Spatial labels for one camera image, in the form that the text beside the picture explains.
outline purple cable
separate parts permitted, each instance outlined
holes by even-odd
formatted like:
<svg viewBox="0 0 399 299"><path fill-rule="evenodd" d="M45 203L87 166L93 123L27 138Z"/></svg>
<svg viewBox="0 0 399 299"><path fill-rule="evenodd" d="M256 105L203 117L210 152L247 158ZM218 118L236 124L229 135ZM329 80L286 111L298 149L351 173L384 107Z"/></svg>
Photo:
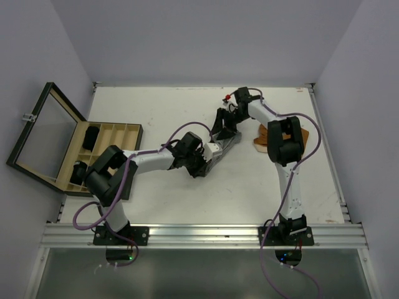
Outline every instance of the purple cable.
<svg viewBox="0 0 399 299"><path fill-rule="evenodd" d="M283 205L284 205L284 203L285 203L285 201L286 201L286 199L287 199L288 190L289 190L289 188L290 188L290 186L291 186L291 183L292 183L292 180L293 180L293 178L294 178L294 171L295 171L295 169L297 169L297 168L299 167L299 165L301 165L304 161L308 160L311 156L313 156L313 155L316 153L316 151L320 148L320 145L321 145L321 142L322 142L322 134L321 134L321 131L320 131L320 129L319 129L319 126L317 125L317 123L316 123L311 117L307 116L306 114L299 113L299 112L287 113L287 114L278 114L278 113L276 113L275 111L273 111L272 109L270 109L270 108L263 102L263 93L262 93L262 90L260 90L260 89L258 89L258 88L249 88L249 90L255 90L255 91L257 91L257 92L259 92L259 93L261 94L261 103L262 103L262 106L263 106L268 112L272 113L273 115L275 115L275 116L277 116L277 117L289 117L289 116L301 116L301 117L304 117L304 118L306 118L307 120L309 120L309 121L314 125L314 127L316 128L316 130L317 130L317 144L316 144L316 147L313 149L313 151L312 151L310 154L308 154L305 158L301 159L301 160L292 168L291 174L290 174L289 179L288 179L288 183L287 183L286 190L284 191L284 194L283 194L283 196L282 196L281 204L280 204L280 206L279 206L279 208L278 208L278 210L277 210L277 212L276 212L276 215L274 215L272 221L269 223L269 225L268 225L268 227L267 227L267 229L266 229L266 232L265 232L265 234L264 234L264 237L263 237L263 239L262 239L262 242L261 242L261 250L260 250L259 258L260 258L260 260L261 260L261 268L262 268L263 275L265 276L267 282L269 282L269 284L271 285L271 287L272 287L278 294L280 294L282 297L288 299L289 297L288 297L285 293L283 293L283 292L277 287L277 285L275 285L275 284L272 282L272 280L271 280L271 278L270 278L270 275L269 275L268 272L266 271L266 268L265 268L265 266L264 266L264 259L263 259L263 247L264 247L264 243L265 243L267 234L269 233L270 228L271 228L272 225L274 224L274 221L276 221L276 219L277 219L278 215L280 214L281 209L282 209L282 207L283 207ZM320 298L322 297L322 291L321 291L321 287L320 287L319 283L317 282L317 280L316 280L311 274L309 274L309 273L307 273L307 272L305 272L305 271L303 271L303 270L301 270L301 269L299 269L299 268L295 268L295 267L294 267L294 269L295 269L296 271L298 271L298 272L304 274L305 276L309 277L309 278L315 283L315 285L316 285L316 287L317 287L317 298L320 299Z"/></svg>
<svg viewBox="0 0 399 299"><path fill-rule="evenodd" d="M183 126L179 127L179 128L172 134L172 136L170 136L170 138L168 139L168 141L161 147L160 151L163 151L163 150L168 146L169 142L171 142L171 141L173 140L173 137L175 137L175 135L176 135L181 129L183 129L184 127L189 126L189 125L200 125L200 126L205 127L205 128L207 129L207 131L209 132L209 137L211 137L211 140L212 140L212 131L211 131L211 129L208 128L207 125L205 125L204 123L200 123L200 122L198 122L198 121L191 121L191 122L186 123L186 124L184 124Z"/></svg>
<svg viewBox="0 0 399 299"><path fill-rule="evenodd" d="M173 139L173 137L175 137L175 135L176 135L181 129L183 129L184 127L186 127L186 126L188 126L188 125L201 125L201 126L205 127L205 128L208 130L208 132L209 132L209 136L212 138L212 132L211 132L211 129L208 128L208 126L206 126L205 124L200 123L200 122L198 122L198 121L191 121L191 122L189 122L189 123L186 123L186 124L180 126L180 127L170 136L169 140L160 148L159 151L156 150L156 149L154 149L154 150L151 150L151 151L140 151L140 152L138 152L137 154L133 153L133 154L131 154L131 155L127 158L125 165L126 165L126 166L129 165L130 160L132 160L136 155L141 155L141 154L154 154L154 153L159 153L160 151L163 151L163 150L168 146L169 142ZM123 190L123 187L125 186L125 183L126 183L128 170L129 170L129 167L125 167L125 169L124 169L124 171L123 171L122 181L120 182L117 195L115 195L115 198L113 199L113 201L112 201L112 203L111 203L111 206L109 207L108 211L105 212L105 214L102 215L101 218L100 218L99 220L97 220L97 221L94 222L93 224L90 224L90 225L87 225L87 226L79 226L78 223L77 223L77 218L78 218L79 214L80 214L86 207L91 206L92 204L98 204L98 203L95 202L95 201L88 202L88 203L84 204L82 207L80 207L79 210L77 210L77 212L76 212L75 215L74 215L74 218L72 219L72 223L73 223L74 227L75 227L77 230L88 230L88 229L93 229L94 227L98 226L101 222L103 222L103 221L106 220L106 218L107 218L108 215L112 212L113 208L115 207L115 205L117 204L117 202L118 202L119 199L120 199L120 195L121 195L122 190Z"/></svg>

